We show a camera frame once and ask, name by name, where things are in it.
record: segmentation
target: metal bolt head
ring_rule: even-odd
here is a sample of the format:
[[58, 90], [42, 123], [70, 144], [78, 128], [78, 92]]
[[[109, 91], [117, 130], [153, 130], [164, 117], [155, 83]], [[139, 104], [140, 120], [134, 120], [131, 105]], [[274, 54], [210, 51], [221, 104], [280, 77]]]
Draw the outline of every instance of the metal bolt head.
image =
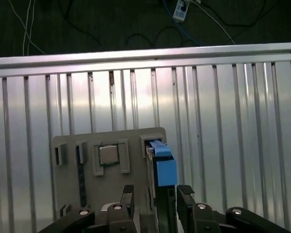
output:
[[204, 210], [206, 208], [206, 206], [204, 204], [198, 204], [197, 207], [201, 210]]
[[87, 210], [84, 210], [84, 211], [81, 211], [80, 212], [80, 215], [87, 215], [88, 214], [88, 211]]
[[242, 211], [239, 210], [239, 209], [234, 209], [233, 210], [233, 213], [236, 214], [236, 215], [241, 215], [242, 214]]
[[122, 206], [120, 206], [120, 205], [115, 205], [115, 206], [114, 206], [114, 209], [115, 209], [115, 210], [120, 210], [120, 209], [122, 209]]

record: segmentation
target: blue block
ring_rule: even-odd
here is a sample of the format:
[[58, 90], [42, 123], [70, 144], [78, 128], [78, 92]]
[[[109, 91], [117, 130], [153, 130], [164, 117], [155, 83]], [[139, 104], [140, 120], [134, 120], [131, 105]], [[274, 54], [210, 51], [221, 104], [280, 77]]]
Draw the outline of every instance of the blue block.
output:
[[157, 161], [158, 186], [177, 185], [177, 164], [175, 160]]
[[154, 149], [155, 156], [157, 157], [168, 157], [172, 156], [169, 146], [165, 145], [159, 140], [150, 141], [151, 146]]

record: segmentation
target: corrugated metal panel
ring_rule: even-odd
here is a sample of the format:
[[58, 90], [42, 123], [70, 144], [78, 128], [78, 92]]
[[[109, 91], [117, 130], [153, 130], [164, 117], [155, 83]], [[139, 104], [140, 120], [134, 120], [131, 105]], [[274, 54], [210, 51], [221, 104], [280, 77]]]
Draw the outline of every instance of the corrugated metal panel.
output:
[[52, 222], [54, 136], [156, 126], [166, 129], [180, 182], [196, 200], [219, 211], [244, 206], [291, 230], [291, 54], [208, 53], [71, 57], [74, 65], [61, 56], [64, 63], [45, 66], [1, 60], [0, 233]]

